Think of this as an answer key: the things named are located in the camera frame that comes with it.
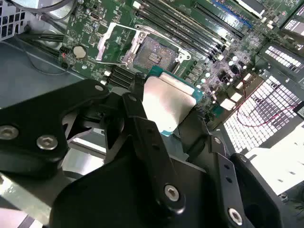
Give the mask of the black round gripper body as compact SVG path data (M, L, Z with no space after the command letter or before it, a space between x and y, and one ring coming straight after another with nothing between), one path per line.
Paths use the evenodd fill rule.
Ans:
M152 198L146 171L133 153L72 182L58 195L52 228L222 228L213 186L197 166L171 157L186 197L184 212L168 218Z

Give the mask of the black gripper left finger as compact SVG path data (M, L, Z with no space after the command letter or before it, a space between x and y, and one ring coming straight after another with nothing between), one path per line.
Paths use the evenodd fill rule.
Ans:
M68 143L101 127L107 145L105 165L133 153L162 212L182 214L186 199L157 126L144 111L143 90L139 79L122 95L86 79L1 109L1 171L38 179L54 177Z

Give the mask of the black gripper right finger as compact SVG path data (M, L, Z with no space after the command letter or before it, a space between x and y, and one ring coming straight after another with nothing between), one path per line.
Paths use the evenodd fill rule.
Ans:
M207 173L214 216L227 228L283 228L285 212L274 191L242 154L229 155L197 111L179 125L187 161Z

